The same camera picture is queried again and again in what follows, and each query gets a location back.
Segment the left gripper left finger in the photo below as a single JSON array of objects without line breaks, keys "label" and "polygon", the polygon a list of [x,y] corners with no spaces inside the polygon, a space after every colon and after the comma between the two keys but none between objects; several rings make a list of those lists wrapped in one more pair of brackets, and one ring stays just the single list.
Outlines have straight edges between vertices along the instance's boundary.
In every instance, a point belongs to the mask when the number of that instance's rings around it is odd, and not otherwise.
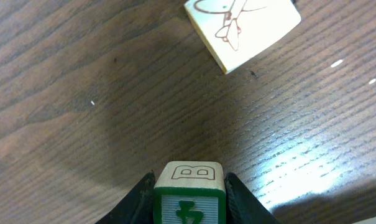
[{"label": "left gripper left finger", "polygon": [[154,173],[146,173],[96,224],[154,224],[154,185]]}]

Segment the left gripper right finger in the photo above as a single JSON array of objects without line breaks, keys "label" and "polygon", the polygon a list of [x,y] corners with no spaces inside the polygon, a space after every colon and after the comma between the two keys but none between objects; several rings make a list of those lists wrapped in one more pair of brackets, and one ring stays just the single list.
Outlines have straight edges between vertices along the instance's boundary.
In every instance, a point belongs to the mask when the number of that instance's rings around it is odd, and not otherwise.
[{"label": "left gripper right finger", "polygon": [[226,223],[280,224],[235,173],[228,173],[224,183],[226,186]]}]

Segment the green number 5 block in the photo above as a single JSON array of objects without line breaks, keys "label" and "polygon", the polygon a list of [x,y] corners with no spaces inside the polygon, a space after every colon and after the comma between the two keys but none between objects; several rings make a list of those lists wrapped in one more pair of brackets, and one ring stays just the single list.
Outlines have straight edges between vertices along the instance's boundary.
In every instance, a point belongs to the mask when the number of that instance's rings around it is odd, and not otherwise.
[{"label": "green number 5 block", "polygon": [[154,185],[154,223],[226,223],[222,165],[171,161]]}]

